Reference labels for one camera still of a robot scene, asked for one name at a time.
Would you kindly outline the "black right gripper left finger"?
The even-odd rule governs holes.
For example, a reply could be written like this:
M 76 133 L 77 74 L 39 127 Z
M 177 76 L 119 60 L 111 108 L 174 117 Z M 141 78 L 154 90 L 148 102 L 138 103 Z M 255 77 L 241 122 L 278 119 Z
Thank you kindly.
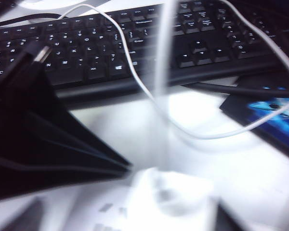
M 67 111 L 32 55 L 0 76 L 0 200 L 121 178 L 130 167 Z

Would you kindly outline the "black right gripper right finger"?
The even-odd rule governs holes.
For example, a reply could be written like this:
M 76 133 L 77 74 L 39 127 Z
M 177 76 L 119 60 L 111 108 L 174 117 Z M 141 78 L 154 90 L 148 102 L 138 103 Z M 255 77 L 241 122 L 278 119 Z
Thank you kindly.
M 252 231 L 247 223 L 231 212 L 226 205 L 218 203 L 216 214 L 217 231 Z

